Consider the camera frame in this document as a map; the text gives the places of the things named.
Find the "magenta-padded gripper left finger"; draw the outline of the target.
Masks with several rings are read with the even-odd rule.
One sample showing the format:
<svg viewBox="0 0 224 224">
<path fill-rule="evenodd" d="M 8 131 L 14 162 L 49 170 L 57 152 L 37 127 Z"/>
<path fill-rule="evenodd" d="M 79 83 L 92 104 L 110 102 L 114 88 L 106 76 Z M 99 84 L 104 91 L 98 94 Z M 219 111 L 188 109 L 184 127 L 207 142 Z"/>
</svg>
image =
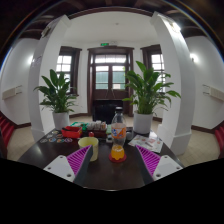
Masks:
<svg viewBox="0 0 224 224">
<path fill-rule="evenodd" d="M 92 155 L 93 146 L 88 145 L 68 156 L 59 155 L 44 170 L 82 186 Z"/>
</svg>

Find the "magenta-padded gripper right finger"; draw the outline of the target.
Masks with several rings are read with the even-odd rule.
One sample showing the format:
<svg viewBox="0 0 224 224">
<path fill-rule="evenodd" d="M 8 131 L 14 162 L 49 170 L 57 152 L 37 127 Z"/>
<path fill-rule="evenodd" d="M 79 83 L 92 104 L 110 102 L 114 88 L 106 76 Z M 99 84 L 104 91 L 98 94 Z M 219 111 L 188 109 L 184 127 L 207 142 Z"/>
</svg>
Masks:
<svg viewBox="0 0 224 224">
<path fill-rule="evenodd" d="M 139 145 L 135 146 L 135 154 L 145 185 L 182 169 L 170 156 L 159 156 Z"/>
</svg>

